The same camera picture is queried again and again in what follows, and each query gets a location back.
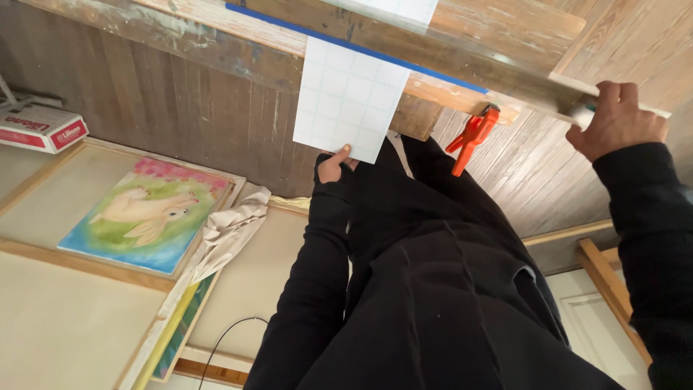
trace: black cable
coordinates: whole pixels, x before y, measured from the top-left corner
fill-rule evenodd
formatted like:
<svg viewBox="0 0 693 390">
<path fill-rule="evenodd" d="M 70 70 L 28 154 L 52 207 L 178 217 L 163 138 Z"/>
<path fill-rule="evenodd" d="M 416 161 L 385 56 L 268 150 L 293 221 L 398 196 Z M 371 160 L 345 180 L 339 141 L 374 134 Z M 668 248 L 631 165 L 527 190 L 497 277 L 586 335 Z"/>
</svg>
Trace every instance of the black cable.
<svg viewBox="0 0 693 390">
<path fill-rule="evenodd" d="M 216 348 L 219 346 L 219 343 L 221 342 L 221 340 L 224 338 L 224 336 L 226 336 L 226 334 L 231 330 L 231 328 L 233 328 L 234 326 L 238 325 L 239 323 L 242 323 L 243 321 L 248 321 L 248 320 L 260 320 L 260 321 L 262 321 L 262 322 L 264 322 L 264 323 L 266 323 L 266 324 L 268 324 L 268 325 L 270 324 L 269 322 L 267 322 L 267 320 L 261 319 L 261 318 L 258 317 L 258 316 L 255 316 L 255 317 L 248 317 L 248 318 L 246 318 L 246 319 L 241 319 L 241 320 L 238 320 L 238 321 L 232 323 L 231 326 L 229 326 L 229 327 L 224 331 L 224 333 L 222 333 L 221 337 L 219 337 L 219 341 L 217 341 L 217 344 L 214 346 L 214 349 L 212 350 L 212 353 L 209 354 L 209 359 L 207 360 L 207 364 L 204 365 L 204 370 L 202 370 L 202 377 L 200 378 L 200 387 L 198 387 L 198 390 L 201 390 L 201 389 L 202 389 L 202 382 L 204 381 L 204 374 L 207 373 L 207 368 L 209 367 L 209 363 L 212 361 L 212 356 L 214 356 L 214 352 L 216 351 Z"/>
</svg>

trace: rabbit painting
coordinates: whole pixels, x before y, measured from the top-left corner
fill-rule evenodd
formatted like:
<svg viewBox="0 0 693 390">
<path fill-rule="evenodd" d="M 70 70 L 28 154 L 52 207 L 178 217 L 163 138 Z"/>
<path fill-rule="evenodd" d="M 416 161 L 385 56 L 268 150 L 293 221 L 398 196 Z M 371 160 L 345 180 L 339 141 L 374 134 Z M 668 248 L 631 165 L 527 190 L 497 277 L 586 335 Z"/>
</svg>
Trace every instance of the rabbit painting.
<svg viewBox="0 0 693 390">
<path fill-rule="evenodd" d="M 230 185 L 235 183 L 141 158 L 58 248 L 171 275 Z"/>
<path fill-rule="evenodd" d="M 128 189 L 116 195 L 106 208 L 89 224 L 101 219 L 114 222 L 141 222 L 124 237 L 139 237 L 135 246 L 143 246 L 157 239 L 166 224 L 188 214 L 186 207 L 199 203 L 194 192 L 165 199 L 147 200 L 150 192 L 144 186 Z"/>
</svg>

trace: clamp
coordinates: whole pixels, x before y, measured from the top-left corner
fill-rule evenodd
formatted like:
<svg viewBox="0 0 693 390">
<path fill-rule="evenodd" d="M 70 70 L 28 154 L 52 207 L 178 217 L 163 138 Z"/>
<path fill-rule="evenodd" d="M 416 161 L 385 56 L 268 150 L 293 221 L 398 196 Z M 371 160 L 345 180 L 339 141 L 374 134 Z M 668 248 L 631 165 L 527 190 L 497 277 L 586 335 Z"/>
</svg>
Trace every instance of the clamp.
<svg viewBox="0 0 693 390">
<path fill-rule="evenodd" d="M 455 166 L 453 167 L 453 175 L 462 175 L 464 167 L 466 167 L 472 153 L 474 153 L 474 148 L 479 146 L 484 139 L 486 139 L 493 125 L 498 122 L 499 115 L 500 108 L 497 105 L 487 105 L 480 117 L 472 115 L 472 117 L 469 118 L 467 124 L 464 126 L 462 134 L 458 135 L 457 138 L 445 148 L 445 151 L 448 153 L 462 148 L 455 162 Z"/>
</svg>

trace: painting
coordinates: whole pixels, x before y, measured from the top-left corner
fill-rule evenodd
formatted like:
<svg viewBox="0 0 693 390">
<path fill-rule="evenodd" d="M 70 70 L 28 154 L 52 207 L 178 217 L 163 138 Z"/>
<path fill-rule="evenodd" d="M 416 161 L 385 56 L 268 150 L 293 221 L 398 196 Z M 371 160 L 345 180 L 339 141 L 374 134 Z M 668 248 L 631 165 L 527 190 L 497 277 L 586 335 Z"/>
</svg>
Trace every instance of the painting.
<svg viewBox="0 0 693 390">
<path fill-rule="evenodd" d="M 176 325 L 170 339 L 168 339 L 166 347 L 161 352 L 161 357 L 159 358 L 159 361 L 154 368 L 154 372 L 152 373 L 153 380 L 158 382 L 165 382 L 168 380 L 168 377 L 172 373 L 172 368 L 175 365 L 175 362 L 178 360 L 178 357 L 180 357 L 182 348 L 185 346 L 186 341 L 190 337 L 193 326 L 195 326 L 195 322 L 200 316 L 202 308 L 207 301 L 209 292 L 211 291 L 212 287 L 214 287 L 214 283 L 216 282 L 218 276 L 219 272 L 217 271 L 210 276 L 207 276 L 205 279 L 202 279 L 202 282 L 198 284 L 198 287 L 195 290 L 195 295 L 188 304 L 188 307 L 185 309 L 185 312 L 183 313 L 180 322 Z"/>
<path fill-rule="evenodd" d="M 142 158 L 58 248 L 172 274 L 228 185 Z"/>
</svg>

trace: black clothing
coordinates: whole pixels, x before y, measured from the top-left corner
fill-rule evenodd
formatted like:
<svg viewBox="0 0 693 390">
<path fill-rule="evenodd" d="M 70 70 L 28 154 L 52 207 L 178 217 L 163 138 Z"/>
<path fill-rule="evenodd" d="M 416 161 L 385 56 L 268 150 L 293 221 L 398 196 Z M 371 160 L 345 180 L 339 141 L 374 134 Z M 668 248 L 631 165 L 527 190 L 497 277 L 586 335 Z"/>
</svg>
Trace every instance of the black clothing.
<svg viewBox="0 0 693 390">
<path fill-rule="evenodd" d="M 621 389 L 570 351 L 546 281 L 493 200 L 468 173 L 451 176 L 435 141 L 403 143 L 416 180 L 387 140 L 375 165 L 342 165 L 339 182 L 316 172 L 306 241 L 245 388 Z M 651 381 L 693 388 L 690 192 L 663 144 L 594 168 Z"/>
</svg>

